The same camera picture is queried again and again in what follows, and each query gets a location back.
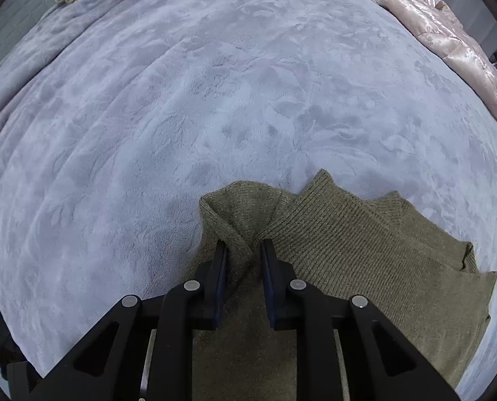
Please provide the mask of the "olive knit sweater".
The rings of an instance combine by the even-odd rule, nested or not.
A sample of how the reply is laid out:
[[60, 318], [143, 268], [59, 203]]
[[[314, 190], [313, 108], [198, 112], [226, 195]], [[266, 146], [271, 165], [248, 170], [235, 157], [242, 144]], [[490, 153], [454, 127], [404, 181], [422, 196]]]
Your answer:
[[320, 171], [302, 193], [238, 181], [200, 198], [199, 261], [218, 241], [230, 277], [218, 330], [195, 338], [196, 400], [292, 400], [295, 338], [269, 327], [258, 247], [325, 294], [362, 294], [456, 386], [489, 324], [495, 272], [473, 247], [445, 233], [397, 192], [371, 201]]

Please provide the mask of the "lavender plush bed blanket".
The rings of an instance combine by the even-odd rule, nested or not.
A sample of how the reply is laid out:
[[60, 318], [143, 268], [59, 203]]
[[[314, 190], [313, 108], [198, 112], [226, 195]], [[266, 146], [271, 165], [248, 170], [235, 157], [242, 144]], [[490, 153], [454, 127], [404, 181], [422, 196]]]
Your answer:
[[[45, 374], [122, 296], [176, 285], [198, 201], [320, 169], [391, 190], [497, 272], [497, 122], [370, 0], [79, 0], [0, 62], [0, 309]], [[491, 321], [457, 390], [497, 373]]]

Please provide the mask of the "pink satin puffer jacket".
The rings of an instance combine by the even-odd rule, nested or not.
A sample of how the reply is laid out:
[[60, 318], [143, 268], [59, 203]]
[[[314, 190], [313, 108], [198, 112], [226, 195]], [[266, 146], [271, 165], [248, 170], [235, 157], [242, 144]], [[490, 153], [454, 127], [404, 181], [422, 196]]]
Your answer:
[[443, 0], [371, 0], [464, 80], [497, 121], [497, 69]]

